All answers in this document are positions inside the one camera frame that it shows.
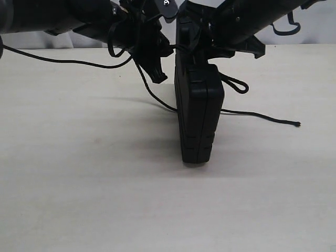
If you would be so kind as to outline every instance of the black cord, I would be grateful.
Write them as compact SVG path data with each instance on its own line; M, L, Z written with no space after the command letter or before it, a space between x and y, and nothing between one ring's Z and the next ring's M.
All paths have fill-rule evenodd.
M226 84L228 84L230 87L232 87L237 93L240 93L241 95L242 94L244 95L250 90L250 87L248 86L247 83L245 83L241 80L237 80L235 78L232 78L232 77L230 77L228 75L225 75L221 72L219 74L220 74L220 78L222 79L222 81L225 82ZM239 89L235 83L243 86L245 89L244 90Z
M255 112L247 112L247 111L235 111L235 110L228 110L228 109L222 109L222 112L225 113L231 113L231 114L240 114L243 116L252 116L252 117L259 117L262 119L265 119L267 121L271 121L271 122L275 122L275 123L280 123L280 124L287 124L287 125L292 125L295 127L300 127L301 126L301 122L294 122L294 121L288 121L288 120L279 120L279 119L275 119L272 117L269 117L267 115L264 114L259 114L259 113L255 113Z
M52 63L67 63L67 64L80 64L80 65L86 65L86 66L91 66L91 67L98 67L98 68L104 68L104 69L116 69L119 67L122 67L124 65L126 65L128 62L130 62L132 60L132 57L130 56L127 60L125 60L124 62L115 65L115 66L105 66L105 65L101 65L101 64L95 64L95 63L91 63L91 62L86 62L86 61L81 61L81 60L64 60L64 59L50 59L50 58L45 58L45 57L41 57L41 56L37 56L34 54L30 54L28 52L25 51L21 51L21 50L17 50L14 49L12 47L6 46L4 45L4 49L8 50L8 51L12 51L16 54L20 54L29 58L33 58L33 59L38 59L38 60L42 60L42 61L46 61L46 62L52 62Z
M173 112L177 112L177 109L176 108L173 108L171 106L169 106L167 103L165 103L164 101L162 101L159 97L157 97L153 92L152 90L150 89L149 85L148 85L148 82L146 80L146 77L145 77L145 74L143 73L140 65L134 61L135 65L136 65L136 68L138 69L140 75L141 75L141 78L143 80L143 83L145 84L145 87L148 91L148 93L156 100L158 101L160 104L164 105L166 108L168 108L169 110L173 111Z

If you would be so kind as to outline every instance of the cord end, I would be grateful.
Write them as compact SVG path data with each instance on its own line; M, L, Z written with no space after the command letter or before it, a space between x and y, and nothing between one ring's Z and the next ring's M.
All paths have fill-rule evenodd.
M294 122L293 125L297 128L301 127L301 122Z

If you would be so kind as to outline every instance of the black plastic case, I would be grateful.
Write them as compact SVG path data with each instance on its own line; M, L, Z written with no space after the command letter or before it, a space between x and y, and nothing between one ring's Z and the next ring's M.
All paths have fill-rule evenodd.
M197 31L189 18L179 17L177 44L189 46ZM208 162L224 100L217 66L208 64L202 51L193 56L177 51L175 93L183 161Z

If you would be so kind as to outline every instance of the table surface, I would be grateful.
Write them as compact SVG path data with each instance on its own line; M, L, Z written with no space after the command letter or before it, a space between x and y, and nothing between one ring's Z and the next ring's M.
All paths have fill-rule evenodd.
M113 65L106 49L32 51ZM216 59L250 84L224 107L211 161L181 161L177 116L133 63L0 61L1 251L329 252L336 245L336 45ZM171 105L169 79L151 85Z

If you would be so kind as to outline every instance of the white wall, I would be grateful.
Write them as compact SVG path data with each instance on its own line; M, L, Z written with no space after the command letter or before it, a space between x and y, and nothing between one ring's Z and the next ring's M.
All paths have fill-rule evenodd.
M223 0L201 1L209 6L217 7ZM300 22L302 30L299 34L279 37L275 35L271 27L257 34L257 37L265 44L336 44L336 0L327 0L317 3L308 10L295 10L295 21ZM290 30L287 18L276 22L278 30ZM173 42L175 38L175 24L164 24L164 33ZM7 34L3 35L4 43L16 48L72 48L72 47L102 47L103 44L82 37L74 33L61 34L57 37L42 32Z

